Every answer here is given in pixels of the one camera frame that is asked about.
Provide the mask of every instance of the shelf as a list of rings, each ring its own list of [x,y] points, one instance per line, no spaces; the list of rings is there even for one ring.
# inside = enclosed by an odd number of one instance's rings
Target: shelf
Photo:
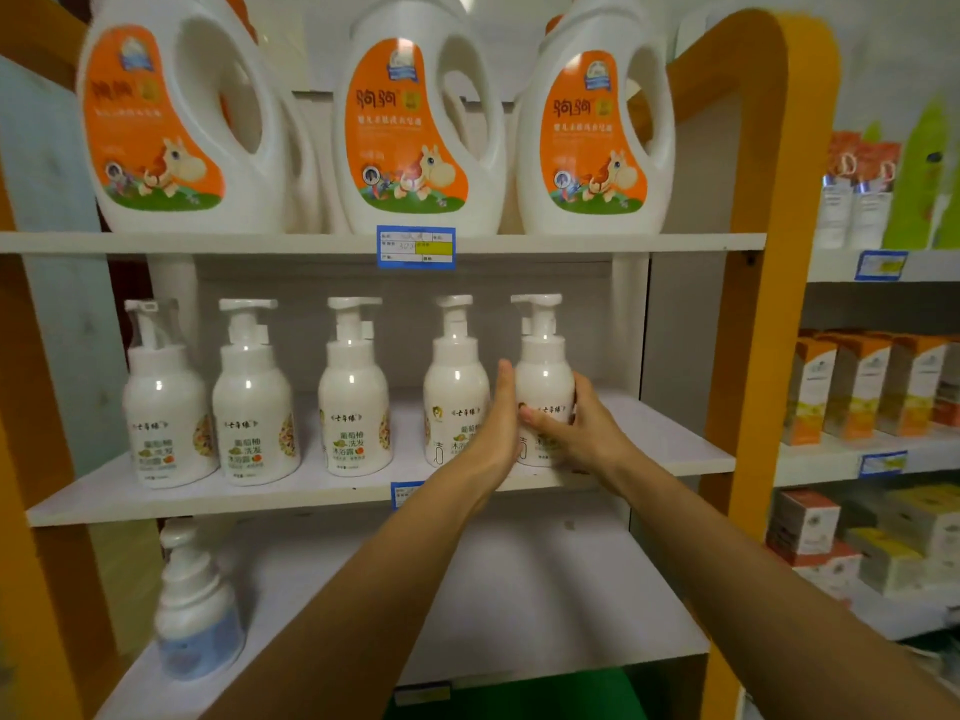
[[[731,472],[735,460],[698,435],[627,394],[602,391],[601,399],[633,442],[678,477]],[[134,475],[130,455],[112,459],[27,511],[32,526],[142,520],[212,513],[342,505],[390,500],[390,483],[426,480],[433,467],[424,457],[424,406],[418,395],[391,399],[393,461],[364,477],[336,477],[325,469],[316,400],[297,402],[303,464],[274,483],[240,487],[217,470],[195,483],[150,489]],[[501,491],[584,489],[584,474],[518,464]]]
[[[926,588],[893,598],[857,580],[850,592],[854,614],[893,642],[955,626],[949,609],[960,606],[960,583]]]
[[[459,255],[692,253],[763,250],[766,235],[497,235],[457,240]],[[376,255],[374,235],[0,232],[0,253]]]
[[[814,249],[807,271],[808,283],[853,283],[857,275],[859,249]],[[897,282],[960,281],[960,249],[910,250]]]
[[[388,515],[367,506],[242,521],[218,556],[250,616],[239,659],[175,682],[150,644],[98,720],[198,717]],[[708,649],[607,496],[501,495],[463,532],[399,683],[474,687]]]
[[[870,439],[844,441],[823,433],[820,444],[781,444],[774,486],[856,480],[860,458],[882,452],[907,451],[904,472],[960,470],[960,430],[931,424],[926,436],[891,436],[874,432]]]

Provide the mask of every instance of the orange label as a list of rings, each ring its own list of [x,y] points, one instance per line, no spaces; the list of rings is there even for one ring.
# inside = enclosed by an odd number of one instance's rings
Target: orange label
[[[582,215],[625,215],[647,199],[647,177],[623,134],[617,63],[603,50],[570,59],[540,122],[540,169],[550,199]]]
[[[345,128],[346,161],[368,205],[417,215],[464,206],[467,175],[430,115],[424,55],[410,40],[381,40],[366,51],[350,81]]]
[[[130,24],[106,30],[90,53],[83,84],[90,158],[117,205],[191,212],[220,204],[223,175],[174,111],[148,29]]]

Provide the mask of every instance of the brand logo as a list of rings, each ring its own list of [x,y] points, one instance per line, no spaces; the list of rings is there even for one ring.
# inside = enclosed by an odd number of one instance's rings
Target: brand logo
[[[154,71],[150,53],[136,37],[127,37],[120,46],[120,67],[125,71]]]
[[[402,38],[396,41],[396,50],[390,53],[390,62],[387,63],[387,75],[391,81],[417,80],[417,67],[414,65],[414,44]]]
[[[583,76],[583,86],[588,91],[595,91],[598,88],[610,87],[610,73],[607,71],[607,64],[603,60],[594,60],[586,66],[586,74]]]

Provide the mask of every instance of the cartoon animal illustration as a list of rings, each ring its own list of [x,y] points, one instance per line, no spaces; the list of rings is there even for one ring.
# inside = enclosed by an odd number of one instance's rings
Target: cartoon animal illustration
[[[393,190],[393,196],[398,200],[413,193],[423,202],[432,191],[428,185],[443,189],[449,187],[457,177],[457,169],[441,158],[438,145],[434,144],[431,151],[424,144],[421,150],[423,156],[419,161],[396,173],[397,187]]]
[[[143,181],[138,191],[147,197],[155,189],[162,189],[167,197],[173,197],[180,189],[179,182],[202,180],[207,175],[207,164],[186,150],[184,139],[176,143],[163,139],[163,150],[153,159],[151,167],[143,168]]]
[[[134,180],[134,175],[127,171],[119,161],[113,159],[107,161],[103,165],[103,173],[109,180],[109,183],[104,185],[107,192],[120,197],[129,197],[133,193],[131,190],[135,187],[137,181]]]
[[[637,183],[637,169],[627,164],[627,152],[611,151],[606,163],[600,167],[600,172],[593,176],[583,177],[586,187],[583,189],[583,201],[589,202],[597,195],[603,195],[603,201],[608,203],[614,198],[618,190],[630,189]]]

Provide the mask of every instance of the cartoon horse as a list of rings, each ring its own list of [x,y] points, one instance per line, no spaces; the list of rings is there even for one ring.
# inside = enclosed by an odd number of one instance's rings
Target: cartoon horse
[[[637,183],[637,170],[627,165],[627,152],[611,151],[609,158],[596,176],[583,177],[586,187],[583,189],[583,201],[589,202],[597,195],[603,195],[603,201],[608,203],[614,198],[617,190],[630,189]]]
[[[153,159],[153,165],[143,167],[142,171],[143,181],[138,188],[141,197],[147,197],[155,189],[162,189],[167,197],[173,197],[180,189],[176,180],[202,180],[207,175],[207,164],[186,150],[184,139],[177,138],[176,143],[163,139],[163,150]]]
[[[437,189],[443,189],[449,187],[457,176],[457,169],[440,157],[438,145],[434,145],[432,151],[426,145],[421,150],[423,156],[420,156],[419,161],[414,161],[413,164],[396,173],[397,187],[393,190],[393,196],[398,200],[410,193],[415,193],[423,202],[430,196],[431,189],[427,186],[428,184],[432,184]]]

